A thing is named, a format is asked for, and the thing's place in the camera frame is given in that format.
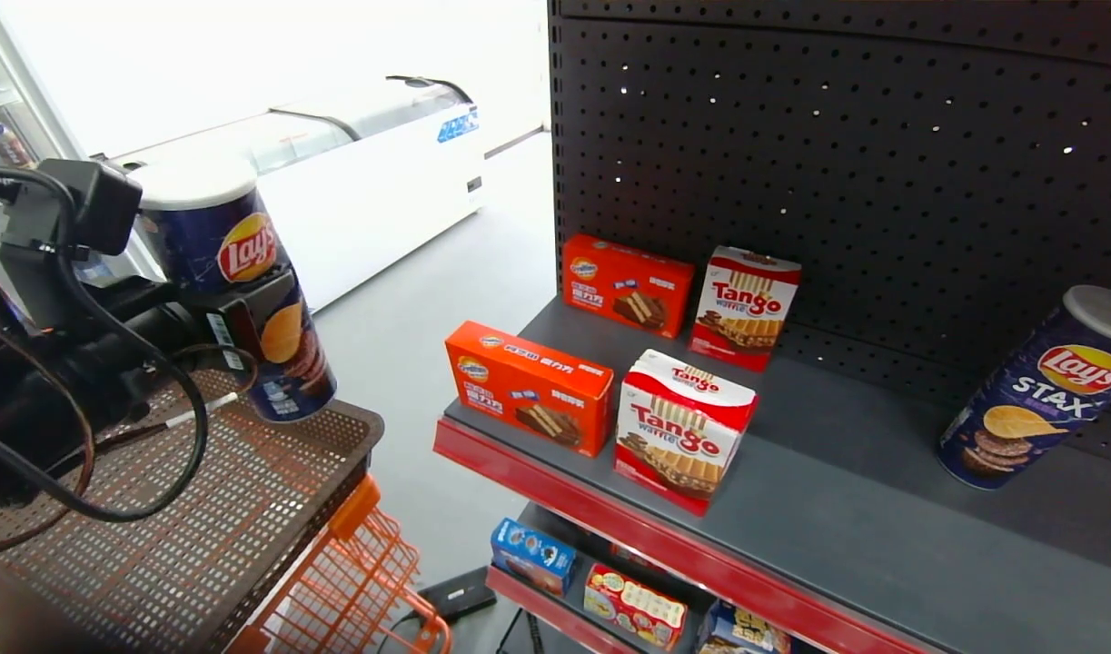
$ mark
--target brown mesh basket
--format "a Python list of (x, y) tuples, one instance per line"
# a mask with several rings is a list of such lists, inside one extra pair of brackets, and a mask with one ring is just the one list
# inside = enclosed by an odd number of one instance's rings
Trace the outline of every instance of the brown mesh basket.
[[(206, 398), (236, 390), (220, 373), (196, 381)], [(146, 422), (188, 410), (166, 391)], [(79, 642), (88, 651), (223, 650), (363, 479), (383, 430), (376, 413), (344, 402), (292, 425), (262, 422), (243, 401), (222, 406), (201, 471), (168, 509), (130, 525), (72, 514), (0, 555), (0, 651)], [(187, 422), (109, 452), (87, 496), (116, 510), (156, 500), (180, 475), (191, 440)], [(40, 497), (0, 511), (0, 539), (56, 509)]]

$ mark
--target red snack box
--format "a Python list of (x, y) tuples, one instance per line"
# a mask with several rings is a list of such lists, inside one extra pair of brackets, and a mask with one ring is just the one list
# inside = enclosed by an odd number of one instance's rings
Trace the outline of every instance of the red snack box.
[(762, 372), (800, 279), (800, 264), (717, 248), (705, 269), (689, 349)]
[(563, 302), (675, 339), (693, 266), (587, 234), (563, 243)]
[(684, 631), (688, 608), (597, 563), (588, 574), (583, 608), (637, 636), (671, 650)]
[(620, 386), (615, 471), (703, 516), (758, 406), (758, 393), (657, 351)]
[(462, 404), (587, 456), (608, 442), (610, 369), (469, 320), (446, 351)]

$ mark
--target barcode label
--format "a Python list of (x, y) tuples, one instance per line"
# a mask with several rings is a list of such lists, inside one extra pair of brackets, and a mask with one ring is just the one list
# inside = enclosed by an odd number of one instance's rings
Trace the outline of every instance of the barcode label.
[[(232, 335), (228, 332), (228, 325), (223, 322), (223, 315), (219, 313), (207, 314), (207, 323), (212, 326), (212, 334), (216, 336), (216, 342), (220, 343), (222, 346), (236, 346), (232, 342)], [(232, 370), (243, 370), (243, 361), (231, 352), (223, 352), (223, 361), (228, 361), (228, 368)]]

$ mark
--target lay's stax can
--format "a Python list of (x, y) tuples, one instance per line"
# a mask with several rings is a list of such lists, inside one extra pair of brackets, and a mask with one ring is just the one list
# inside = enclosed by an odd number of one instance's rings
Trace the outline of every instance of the lay's stax can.
[[(337, 380), (301, 283), (242, 160), (156, 162), (132, 171), (142, 224), (169, 281), (207, 310), (216, 341), (257, 360), (248, 399), (269, 422), (297, 422), (334, 396)], [(243, 369), (239, 356), (224, 359)]]
[[(244, 301), (247, 310), (238, 308), (227, 315), (228, 332), (237, 346), (257, 356), (259, 376), (248, 390), (257, 413), (269, 422), (297, 422), (318, 413), (333, 399), (337, 379), (317, 338), (297, 272), (270, 279)], [(220, 339), (220, 328), (212, 326)]]
[(1072, 286), (939, 442), (951, 475), (992, 490), (1111, 404), (1111, 290)]
[(148, 241), (182, 289), (219, 293), (289, 266), (247, 161), (153, 162), (130, 178)]

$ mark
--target white wall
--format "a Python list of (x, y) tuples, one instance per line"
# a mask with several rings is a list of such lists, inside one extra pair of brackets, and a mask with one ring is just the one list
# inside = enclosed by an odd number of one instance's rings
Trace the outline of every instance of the white wall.
[(0, 0), (86, 153), (214, 128), (362, 76), (460, 83), (488, 141), (548, 112), (543, 0)]

